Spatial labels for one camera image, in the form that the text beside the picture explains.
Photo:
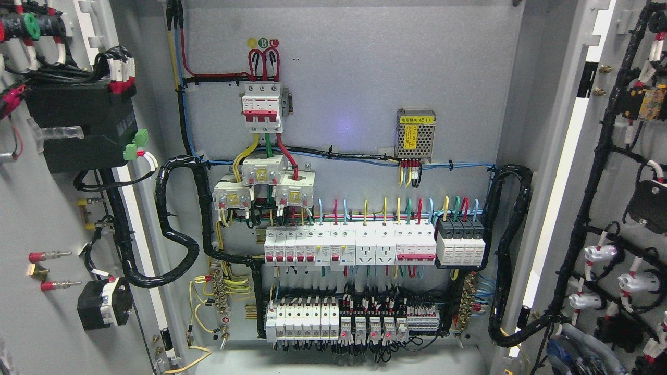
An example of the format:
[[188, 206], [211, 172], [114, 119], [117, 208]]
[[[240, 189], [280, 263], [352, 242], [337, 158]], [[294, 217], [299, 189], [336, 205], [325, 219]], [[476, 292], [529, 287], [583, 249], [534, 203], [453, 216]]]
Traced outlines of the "grey robotic right hand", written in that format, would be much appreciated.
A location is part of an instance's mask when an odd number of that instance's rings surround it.
[[571, 324], [549, 339], [547, 358], [555, 374], [627, 374], [607, 345]]

